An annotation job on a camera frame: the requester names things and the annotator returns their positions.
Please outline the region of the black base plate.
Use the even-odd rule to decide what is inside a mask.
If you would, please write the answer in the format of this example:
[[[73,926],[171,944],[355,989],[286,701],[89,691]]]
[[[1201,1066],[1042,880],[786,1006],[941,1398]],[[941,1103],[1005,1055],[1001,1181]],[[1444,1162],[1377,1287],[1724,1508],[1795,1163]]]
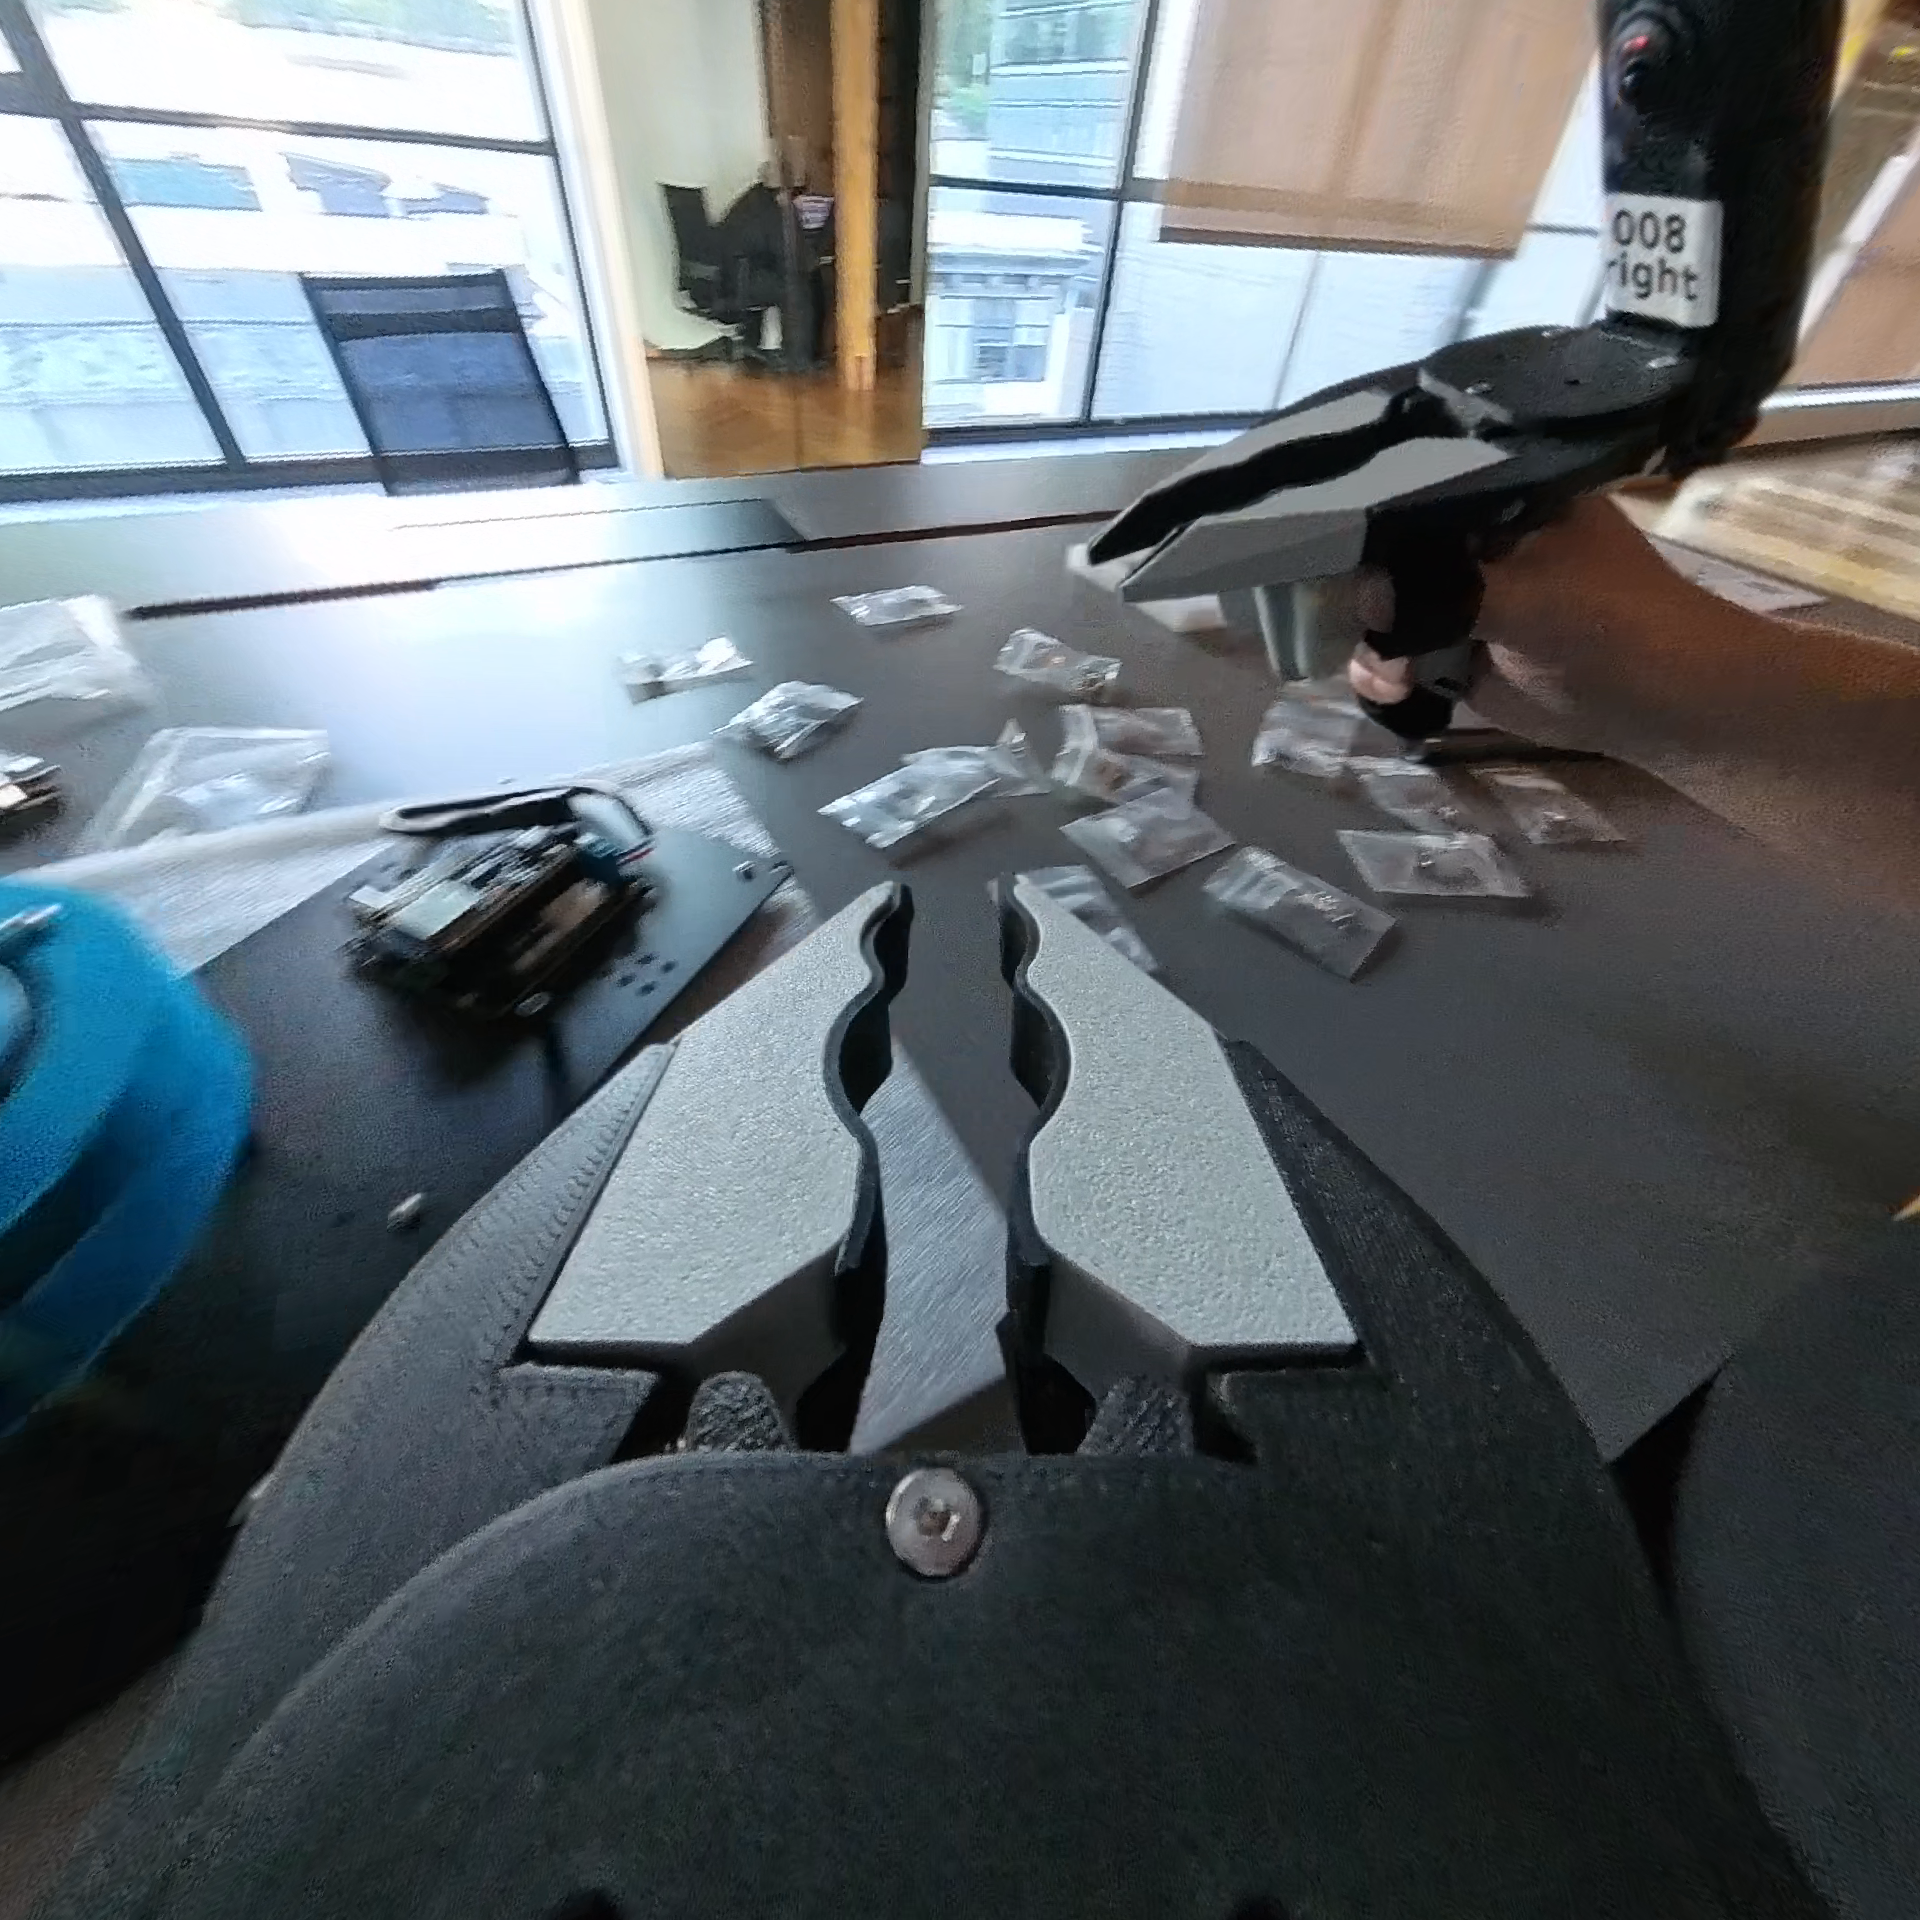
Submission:
[[[175,974],[108,906],[5,958],[5,1762],[173,1645],[259,1480],[372,1315],[788,878],[657,839],[653,896],[541,1006],[355,974],[365,867]]]

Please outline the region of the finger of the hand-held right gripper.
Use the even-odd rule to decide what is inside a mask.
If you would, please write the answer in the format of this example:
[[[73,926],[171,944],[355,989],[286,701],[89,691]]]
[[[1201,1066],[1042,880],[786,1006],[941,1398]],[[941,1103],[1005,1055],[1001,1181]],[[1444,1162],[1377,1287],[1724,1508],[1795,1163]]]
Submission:
[[[1359,564],[1373,519],[1417,494],[1507,467],[1486,438],[1411,438],[1363,467],[1283,487],[1249,507],[1185,520],[1123,582],[1121,597],[1154,604],[1197,594],[1334,578]]]
[[[1143,492],[1091,540],[1087,558],[1146,556],[1201,519],[1356,474],[1412,434],[1407,415],[1411,378],[1359,378],[1309,396]]]

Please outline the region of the black circuit board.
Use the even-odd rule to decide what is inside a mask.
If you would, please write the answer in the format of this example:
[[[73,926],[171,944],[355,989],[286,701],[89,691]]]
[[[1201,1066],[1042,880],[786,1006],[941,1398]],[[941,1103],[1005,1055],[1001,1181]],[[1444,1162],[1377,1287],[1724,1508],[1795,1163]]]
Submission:
[[[469,1016],[519,1016],[649,906],[653,851],[582,822],[455,837],[347,894],[343,959]]]

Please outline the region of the printed instruction booklet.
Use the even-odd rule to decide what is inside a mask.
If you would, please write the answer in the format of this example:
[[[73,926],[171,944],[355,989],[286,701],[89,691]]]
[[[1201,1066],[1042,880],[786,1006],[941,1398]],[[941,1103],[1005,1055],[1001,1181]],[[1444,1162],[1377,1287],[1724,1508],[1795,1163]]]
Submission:
[[[1791,451],[1690,478],[1651,532],[1917,620],[1917,436]]]

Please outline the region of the small clear hardware bag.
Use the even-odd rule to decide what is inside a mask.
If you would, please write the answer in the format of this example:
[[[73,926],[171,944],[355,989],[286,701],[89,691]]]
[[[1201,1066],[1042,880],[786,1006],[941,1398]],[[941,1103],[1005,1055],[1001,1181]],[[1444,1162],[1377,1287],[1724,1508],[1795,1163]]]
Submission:
[[[153,683],[109,599],[77,594],[3,607],[3,714],[44,703],[143,706]]]

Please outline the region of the person's right hand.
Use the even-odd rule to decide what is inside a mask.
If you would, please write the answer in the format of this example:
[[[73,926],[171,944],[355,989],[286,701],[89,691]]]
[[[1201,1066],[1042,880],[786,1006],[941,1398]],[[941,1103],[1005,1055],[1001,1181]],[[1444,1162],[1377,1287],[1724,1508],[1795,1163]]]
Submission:
[[[1463,703],[1559,752],[1629,747],[1690,582],[1609,495],[1582,495],[1482,575]]]

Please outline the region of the black office chair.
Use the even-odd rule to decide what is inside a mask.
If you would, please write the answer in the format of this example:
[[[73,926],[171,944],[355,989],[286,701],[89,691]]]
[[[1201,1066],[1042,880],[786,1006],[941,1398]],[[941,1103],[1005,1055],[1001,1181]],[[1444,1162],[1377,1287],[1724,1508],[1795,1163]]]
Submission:
[[[707,351],[766,368],[826,365],[835,303],[835,199],[805,178],[807,150],[775,149],[757,178],[713,214],[707,191],[661,183],[677,261],[677,298],[719,326]]]

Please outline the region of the white foam sheet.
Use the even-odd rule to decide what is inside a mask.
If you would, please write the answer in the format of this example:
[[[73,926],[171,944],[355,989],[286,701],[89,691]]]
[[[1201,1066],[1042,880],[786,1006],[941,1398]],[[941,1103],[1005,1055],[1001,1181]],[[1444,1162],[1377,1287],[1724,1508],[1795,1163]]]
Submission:
[[[590,768],[586,779],[622,791],[657,839],[677,828],[723,840],[735,859],[755,867],[781,859],[773,835],[707,743],[611,760]],[[5,885],[102,898],[141,926],[178,971],[191,974],[365,867],[409,868],[449,848],[383,831],[379,822],[390,810],[387,800],[326,806],[81,854],[6,876]]]

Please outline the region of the dark framed window wall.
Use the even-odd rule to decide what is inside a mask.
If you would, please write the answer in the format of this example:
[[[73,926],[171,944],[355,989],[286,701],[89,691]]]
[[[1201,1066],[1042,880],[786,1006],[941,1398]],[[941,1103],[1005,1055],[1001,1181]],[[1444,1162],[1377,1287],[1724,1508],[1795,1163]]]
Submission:
[[[1173,245],[1194,5],[924,5],[913,303],[877,390],[707,351],[661,183],[831,195],[829,5],[5,5],[5,492],[345,487],[307,284],[498,272],[586,469],[1195,442],[1597,312],[1583,82],[1505,259]]]

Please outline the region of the person's right forearm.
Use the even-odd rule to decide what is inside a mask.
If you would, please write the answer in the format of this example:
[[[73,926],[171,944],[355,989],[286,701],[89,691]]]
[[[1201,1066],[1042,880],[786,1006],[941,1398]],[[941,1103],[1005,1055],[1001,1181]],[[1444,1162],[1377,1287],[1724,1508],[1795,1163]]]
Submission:
[[[1911,644],[1732,604],[1633,519],[1620,710],[1609,743],[1834,888],[1917,910],[1917,658]]]

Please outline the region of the beige roller blind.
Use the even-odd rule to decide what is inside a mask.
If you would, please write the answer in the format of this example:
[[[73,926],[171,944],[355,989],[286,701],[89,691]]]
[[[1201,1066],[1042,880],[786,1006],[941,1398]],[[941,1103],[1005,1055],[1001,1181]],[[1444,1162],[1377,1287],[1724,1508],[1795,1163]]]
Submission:
[[[1194,5],[1158,237],[1514,256],[1593,55],[1593,5]]]

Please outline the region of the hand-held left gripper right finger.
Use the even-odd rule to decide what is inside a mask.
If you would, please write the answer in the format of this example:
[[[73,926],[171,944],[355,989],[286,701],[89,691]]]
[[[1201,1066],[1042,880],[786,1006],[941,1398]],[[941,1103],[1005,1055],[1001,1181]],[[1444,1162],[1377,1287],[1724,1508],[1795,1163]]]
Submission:
[[[1358,1359],[1358,1330],[1229,1045],[1030,878],[997,883],[1014,1155],[999,1346],[1034,1453],[1140,1397]]]

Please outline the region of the scatter of clear parts bags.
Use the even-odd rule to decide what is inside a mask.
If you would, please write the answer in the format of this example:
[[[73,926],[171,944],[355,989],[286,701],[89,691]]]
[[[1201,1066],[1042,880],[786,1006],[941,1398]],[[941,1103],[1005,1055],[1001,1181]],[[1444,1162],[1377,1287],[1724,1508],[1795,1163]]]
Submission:
[[[913,630],[961,613],[939,588],[913,582],[893,589],[836,594],[831,604],[858,627],[877,634]],[[619,676],[633,699],[707,686],[745,675],[745,658],[727,636],[682,654],[633,651]],[[1007,722],[993,746],[914,750],[874,784],[822,806],[868,848],[899,848],[925,828],[947,826],[955,811],[987,798],[1036,798],[1061,788],[1103,810],[1070,821],[1062,831],[1113,880],[1135,891],[1231,846],[1195,805],[1203,739],[1187,708],[1113,703],[1121,660],[1091,656],[1036,628],[1012,628],[995,670],[1007,682],[1083,699],[1062,703],[1062,747],[1039,772],[1020,722]],[[723,736],[755,746],[771,759],[795,759],[849,719],[858,696],[841,687],[788,682],[771,687],[719,727]],[[1405,699],[1377,710],[1329,691],[1291,683],[1263,710],[1253,766],[1303,776],[1353,779],[1359,796],[1398,822],[1402,831],[1341,831],[1358,876],[1390,896],[1522,898],[1525,880],[1508,868],[1497,839],[1461,806],[1433,770],[1433,747],[1415,752],[1415,736],[1398,727],[1421,722]],[[1533,848],[1628,846],[1614,822],[1551,775],[1529,764],[1482,760],[1471,779],[1502,806],[1511,828]],[[1371,906],[1347,898],[1334,885],[1293,871],[1275,854],[1249,848],[1207,894],[1234,916],[1283,933],[1323,966],[1353,975],[1391,922]]]

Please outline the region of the adjacent dark desk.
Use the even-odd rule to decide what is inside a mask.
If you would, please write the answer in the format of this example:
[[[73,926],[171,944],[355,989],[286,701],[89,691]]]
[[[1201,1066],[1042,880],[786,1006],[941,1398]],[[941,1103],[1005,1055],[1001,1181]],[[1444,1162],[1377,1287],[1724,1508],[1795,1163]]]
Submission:
[[[1083,526],[1179,447],[836,467],[444,495],[299,494],[14,515],[3,600],[102,597],[127,618],[277,607],[522,574]]]

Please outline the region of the grey desk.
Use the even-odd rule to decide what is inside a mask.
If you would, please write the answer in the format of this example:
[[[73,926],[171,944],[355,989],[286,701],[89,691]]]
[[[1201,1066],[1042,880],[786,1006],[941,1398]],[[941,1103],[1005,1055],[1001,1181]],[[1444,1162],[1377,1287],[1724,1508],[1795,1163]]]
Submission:
[[[330,796],[541,781],[703,740],[757,687],[860,699],[790,764],[719,750],[822,910],[892,864],[821,806],[918,747],[1051,750],[1050,703],[993,667],[1012,628],[1117,656],[1181,706],[1203,810],[1236,844],[1363,894],[1340,835],[1377,816],[1251,764],[1263,666],[1174,640],[1065,572],[1065,530],[751,550],[133,618],[156,699],[85,727],[77,816],[146,727],[330,734]],[[1391,903],[1341,981],[1204,896],[1130,903],[1189,1006],[1255,1043],[1444,1228],[1543,1346],[1607,1456],[1756,1315],[1850,1263],[1915,1197],[1915,918],[1855,903],[1614,764],[1563,770],[1626,848],[1516,848],[1522,900]]]

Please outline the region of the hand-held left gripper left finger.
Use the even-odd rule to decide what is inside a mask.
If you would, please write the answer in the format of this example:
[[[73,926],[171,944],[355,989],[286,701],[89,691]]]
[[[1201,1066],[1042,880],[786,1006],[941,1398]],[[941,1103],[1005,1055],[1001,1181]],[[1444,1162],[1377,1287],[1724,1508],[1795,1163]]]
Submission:
[[[885,1302],[877,1146],[914,900],[858,896],[684,1029],[532,1323],[541,1362],[749,1374],[845,1448]]]

